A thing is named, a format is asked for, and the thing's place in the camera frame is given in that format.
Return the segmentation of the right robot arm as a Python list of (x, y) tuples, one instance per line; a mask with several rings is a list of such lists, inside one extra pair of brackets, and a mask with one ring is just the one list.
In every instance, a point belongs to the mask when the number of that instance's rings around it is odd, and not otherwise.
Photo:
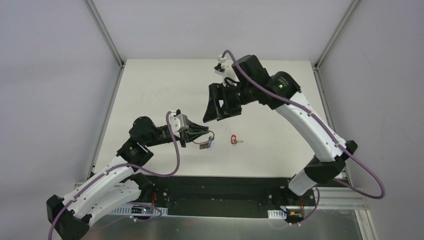
[(284, 200), (296, 205), (317, 184), (334, 179), (345, 167), (357, 144), (344, 140), (329, 129), (316, 114), (300, 85), (285, 71), (269, 75), (255, 55), (245, 55), (231, 66), (217, 58), (214, 70), (221, 83), (208, 86), (209, 97), (202, 121), (221, 121), (239, 116), (242, 106), (259, 102), (285, 118), (306, 140), (314, 152), (312, 160), (284, 187)]

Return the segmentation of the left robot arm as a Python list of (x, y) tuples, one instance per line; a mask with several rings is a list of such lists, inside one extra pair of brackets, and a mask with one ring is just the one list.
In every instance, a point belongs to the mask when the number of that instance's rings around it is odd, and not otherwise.
[[(143, 172), (160, 178), (175, 175), (181, 163), (179, 147), (210, 133), (209, 127), (190, 121), (179, 110), (168, 111), (165, 120), (165, 125), (156, 126), (149, 117), (138, 117), (129, 130), (129, 139), (102, 170), (65, 196), (53, 195), (47, 200), (49, 240), (54, 232), (63, 240), (80, 240), (116, 208), (135, 200), (149, 201), (153, 183)], [(175, 169), (167, 174), (145, 169), (154, 155), (148, 148), (168, 143), (175, 148)]]

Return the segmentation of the silver metal keyring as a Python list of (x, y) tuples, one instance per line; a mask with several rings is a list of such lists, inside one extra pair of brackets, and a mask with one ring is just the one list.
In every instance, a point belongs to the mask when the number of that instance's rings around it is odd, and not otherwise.
[(194, 141), (192, 143), (195, 144), (195, 145), (198, 145), (198, 147), (199, 147), (200, 150), (205, 150), (206, 149), (205, 148), (205, 144), (208, 141), (214, 141), (215, 140), (215, 133), (213, 131), (209, 130), (209, 134), (210, 135), (208, 136), (207, 140), (204, 140), (204, 141)]

